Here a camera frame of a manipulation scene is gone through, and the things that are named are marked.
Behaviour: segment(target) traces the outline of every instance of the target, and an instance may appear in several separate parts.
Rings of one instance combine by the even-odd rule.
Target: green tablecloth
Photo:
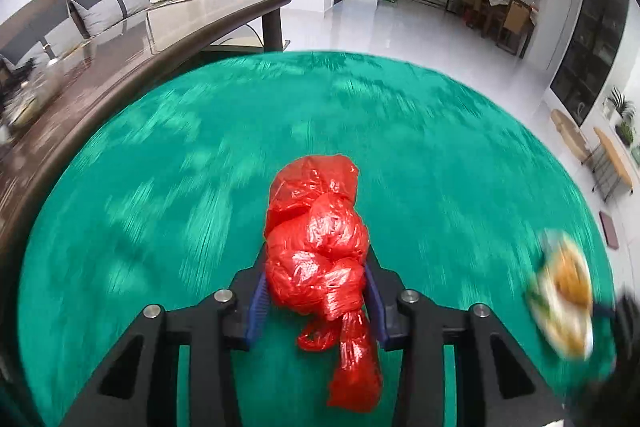
[[[408,287],[460,309],[489,304],[559,394],[606,372],[606,324],[594,324],[589,362],[565,362],[523,299],[544,229],[575,238],[596,298],[613,299],[593,217],[529,131],[475,91],[404,62],[257,55],[191,71],[126,108],[47,199],[24,258],[18,331],[48,425],[147,303],[192,305],[254,261],[271,180],[311,153],[343,153],[360,168],[356,208],[380,262]],[[244,424],[390,425],[400,353],[380,352],[385,386],[371,415],[329,409],[337,351],[300,351],[294,340],[305,321],[271,311],[255,349],[234,355]],[[455,419],[450,362],[447,425]]]

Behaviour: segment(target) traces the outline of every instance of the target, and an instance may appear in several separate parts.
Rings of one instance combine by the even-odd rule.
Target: metal screw
[[[418,301],[420,294],[416,290],[402,290],[400,298],[406,303],[413,304]]]
[[[481,318],[488,317],[491,315],[491,309],[486,304],[476,304],[474,305],[474,313]]]
[[[218,290],[213,294],[213,298],[218,302],[229,302],[233,296],[234,293],[227,289]]]
[[[161,311],[162,308],[157,304],[149,304],[149,306],[145,307],[145,309],[142,310],[142,314],[145,315],[145,317],[148,319],[154,319],[158,317]]]

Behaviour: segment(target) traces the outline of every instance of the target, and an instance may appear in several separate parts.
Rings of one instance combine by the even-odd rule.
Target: floor
[[[255,29],[260,32],[259,24]],[[604,203],[591,192],[591,170],[580,165],[550,119],[551,110],[562,106],[548,89],[549,73],[497,48],[491,39],[482,39],[461,18],[411,0],[378,6],[342,2],[324,14],[283,9],[282,33],[291,41],[287,50],[344,50],[407,60],[441,71],[500,105],[562,163],[601,233],[599,211],[612,216],[620,249],[607,248],[607,254],[616,293],[626,289],[640,298],[640,259],[632,262],[618,205],[615,200]]]

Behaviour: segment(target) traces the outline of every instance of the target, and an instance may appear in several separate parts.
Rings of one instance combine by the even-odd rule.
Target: gray and white pillow
[[[1,50],[9,68],[19,68],[31,58],[34,65],[62,57],[82,43],[80,30],[69,15],[66,0],[56,0],[39,13]]]
[[[150,6],[149,0],[71,0],[89,35],[107,28]]]

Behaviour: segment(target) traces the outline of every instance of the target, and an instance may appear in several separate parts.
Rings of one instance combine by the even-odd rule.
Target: red plastic bag
[[[333,192],[355,204],[358,168],[347,156],[304,156],[276,174],[269,189],[264,237],[280,223],[301,216],[318,196]]]
[[[367,227],[354,210],[358,169],[345,156],[307,156],[271,184],[265,274],[276,304],[314,314],[296,343],[323,351],[340,340],[329,405],[371,411],[382,390],[362,306]]]
[[[345,313],[340,331],[340,365],[329,384],[330,407],[370,412],[382,393],[378,351],[362,310]]]

